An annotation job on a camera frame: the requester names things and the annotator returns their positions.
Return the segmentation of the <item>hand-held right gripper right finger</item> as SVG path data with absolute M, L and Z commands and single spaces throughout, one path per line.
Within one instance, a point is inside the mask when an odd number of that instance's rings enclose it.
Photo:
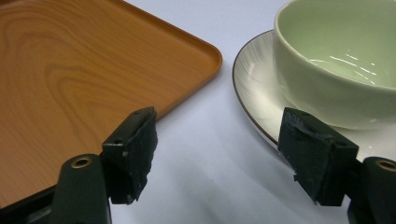
M 311 200 L 339 206 L 346 194 L 346 172 L 359 147 L 316 117 L 294 108 L 283 111 L 277 149 Z

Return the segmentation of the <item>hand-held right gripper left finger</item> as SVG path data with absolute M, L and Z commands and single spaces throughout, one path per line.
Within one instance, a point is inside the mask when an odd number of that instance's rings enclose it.
M 131 113 L 102 144 L 107 195 L 114 204 L 137 201 L 148 183 L 158 144 L 153 106 Z

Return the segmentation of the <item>white plate with dark rim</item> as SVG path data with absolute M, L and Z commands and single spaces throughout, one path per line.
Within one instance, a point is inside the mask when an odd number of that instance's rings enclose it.
M 277 84 L 273 39 L 274 32 L 270 30 L 253 37 L 240 49 L 233 63 L 233 88 L 256 131 L 272 148 L 277 148 L 283 110 L 290 103 Z M 360 147 L 360 161 L 368 157 L 396 161 L 396 125 L 373 130 L 335 130 Z

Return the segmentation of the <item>light green ceramic bowl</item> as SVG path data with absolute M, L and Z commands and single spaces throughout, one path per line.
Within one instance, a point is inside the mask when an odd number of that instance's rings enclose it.
M 274 31 L 293 106 L 347 129 L 396 124 L 396 0 L 291 0 Z

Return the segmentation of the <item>wood-grain orange tray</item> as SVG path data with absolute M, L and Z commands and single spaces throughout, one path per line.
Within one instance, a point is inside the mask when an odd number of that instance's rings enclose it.
M 0 0 L 0 209 L 99 153 L 131 112 L 166 114 L 221 64 L 214 46 L 124 0 Z

